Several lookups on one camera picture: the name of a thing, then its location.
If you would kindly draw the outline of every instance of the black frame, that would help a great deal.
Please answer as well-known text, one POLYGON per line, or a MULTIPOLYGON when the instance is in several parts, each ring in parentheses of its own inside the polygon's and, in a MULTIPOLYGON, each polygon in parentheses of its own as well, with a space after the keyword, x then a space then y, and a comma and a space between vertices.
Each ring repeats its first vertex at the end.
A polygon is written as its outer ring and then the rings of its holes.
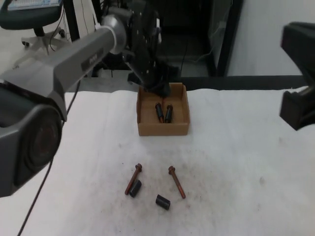
POLYGON ((217 76, 226 76, 231 59, 231 52, 239 24, 243 0, 233 0, 226 22, 226 29, 217 66, 217 76))

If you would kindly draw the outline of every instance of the black cable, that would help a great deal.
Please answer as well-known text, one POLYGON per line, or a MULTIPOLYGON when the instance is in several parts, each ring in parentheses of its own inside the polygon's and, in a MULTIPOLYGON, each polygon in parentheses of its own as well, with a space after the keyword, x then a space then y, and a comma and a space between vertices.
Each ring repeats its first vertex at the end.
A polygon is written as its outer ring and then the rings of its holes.
MULTIPOLYGON (((79 81, 78 84, 77 84, 77 87, 76 87, 76 89, 75 89, 74 96, 73 96, 73 98, 72 98, 72 100, 71 100, 71 102, 70 102, 70 104, 69 104, 69 106, 68 106, 67 114, 69 114, 70 109, 71 109, 71 107, 72 107, 72 104, 73 104, 73 102, 74 102, 74 100, 75 100, 75 98, 76 98, 76 96, 77 96, 77 93, 78 93, 79 88, 80 88, 80 84, 81 84, 81 81, 79 81)), ((35 198, 34 198, 32 204, 31 204, 31 207, 30 207, 30 209, 29 209, 29 211, 28 211, 28 213, 27 213, 27 215, 26 215, 26 217, 25 217, 25 219, 24 219, 24 222, 23 222, 23 224, 22 224, 22 226, 21 226, 21 228, 20 228, 19 233, 17 234, 17 236, 21 236, 21 234, 22 234, 22 232, 23 232, 23 229, 24 229, 24 227, 25 227, 25 225, 26 225, 26 223, 27 223, 27 221, 28 221, 28 219, 29 219, 29 217, 30 217, 30 214, 31 214, 31 212, 32 212, 32 210, 33 210, 33 208, 34 208, 34 206, 35 206, 36 201, 37 201, 37 198, 38 198, 38 196, 39 196, 39 194, 40 194, 40 192, 41 192, 41 189, 43 188, 43 186, 44 186, 44 184, 45 184, 45 182, 46 182, 46 179, 47 179, 47 177, 48 177, 48 175, 49 175, 49 172, 50 172, 51 167, 52 167, 52 165, 53 165, 53 161, 54 161, 54 158, 52 158, 51 161, 49 162, 49 166, 48 166, 47 172, 46 172, 46 174, 45 174, 45 177, 44 177, 44 179, 43 179, 43 181, 42 181, 42 183, 41 183, 41 185, 40 185, 40 187, 39 187, 39 189, 38 189, 38 191, 37 191, 37 193, 36 193, 36 195, 35 195, 35 198)))
POLYGON ((184 53, 183 60, 182 60, 181 76, 182 76, 183 64, 184 64, 185 56, 186 56, 186 53, 187 53, 187 48, 188 48, 188 39, 187 39, 187 42, 186 42, 186 49, 185 49, 185 53, 184 53))
POLYGON ((83 13, 83 20, 84 20, 85 28, 87 29, 87 33, 89 34, 88 27, 87 27, 87 22, 85 21, 84 8, 83 8, 82 0, 81 0, 81 5, 82 5, 82 13, 83 13))
POLYGON ((58 23, 56 29, 54 30, 54 32, 53 32, 53 34, 51 35, 50 40, 49 40, 49 46, 50 46, 50 48, 51 48, 54 52, 55 52, 55 50, 54 50, 53 47, 51 46, 51 40, 53 39, 54 34, 56 33, 56 31, 57 31, 57 29, 58 29, 58 27, 59 27, 59 25, 60 25, 60 23, 61 23, 61 20, 63 19, 63 15, 64 15, 64 8, 63 8, 63 13, 62 13, 62 15, 61 15, 61 17, 60 17, 59 23, 58 23))

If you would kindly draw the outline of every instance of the bolt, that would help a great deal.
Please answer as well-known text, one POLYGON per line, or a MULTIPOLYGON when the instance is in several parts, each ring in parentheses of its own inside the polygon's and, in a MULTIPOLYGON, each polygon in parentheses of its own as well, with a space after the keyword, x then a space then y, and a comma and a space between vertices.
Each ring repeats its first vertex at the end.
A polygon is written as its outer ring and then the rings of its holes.
POLYGON ((185 195, 185 193, 184 193, 184 190, 183 190, 181 184, 179 183, 179 180, 178 180, 178 178, 177 178, 177 176, 176 176, 176 174, 175 174, 175 167, 170 166, 170 167, 168 168, 168 173, 173 176, 173 179, 174 179, 174 181, 175 181, 175 183, 176 183, 176 186, 177 186, 177 188, 178 188, 178 190, 179 190, 179 192, 180 192, 182 198, 183 198, 183 199, 186 198, 186 195, 185 195))
POLYGON ((131 189, 131 187, 132 187, 132 185, 133 185, 133 182, 136 180, 137 175, 138 175, 141 171, 142 171, 142 166, 141 166, 140 163, 138 163, 138 164, 136 165, 136 170, 135 170, 135 172, 133 173, 133 176, 131 177, 131 180, 130 180, 130 182, 129 182, 129 184, 128 184, 126 190, 125 190, 125 194, 126 194, 126 195, 129 194, 129 191, 130 191, 130 189, 131 189))

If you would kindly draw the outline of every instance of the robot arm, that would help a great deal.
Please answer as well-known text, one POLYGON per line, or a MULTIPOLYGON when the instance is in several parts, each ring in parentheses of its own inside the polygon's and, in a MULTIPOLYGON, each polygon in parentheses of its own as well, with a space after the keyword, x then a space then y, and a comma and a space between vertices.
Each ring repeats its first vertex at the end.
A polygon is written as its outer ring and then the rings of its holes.
POLYGON ((109 8, 96 32, 42 61, 0 76, 0 197, 12 195, 56 154, 66 121, 64 93, 109 52, 122 53, 128 80, 160 96, 170 93, 172 68, 155 56, 157 14, 135 0, 109 8))

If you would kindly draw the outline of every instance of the cardboard box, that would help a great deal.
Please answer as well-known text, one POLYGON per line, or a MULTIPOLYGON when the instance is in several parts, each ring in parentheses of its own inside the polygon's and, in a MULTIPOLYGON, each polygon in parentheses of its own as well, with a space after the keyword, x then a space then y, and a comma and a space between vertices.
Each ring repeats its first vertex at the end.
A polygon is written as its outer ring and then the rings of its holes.
POLYGON ((139 88, 137 100, 137 123, 140 136, 187 135, 190 124, 186 87, 182 83, 171 83, 169 97, 161 97, 139 88), (173 105, 172 123, 160 123, 155 105, 160 103, 164 116, 169 104, 173 105))

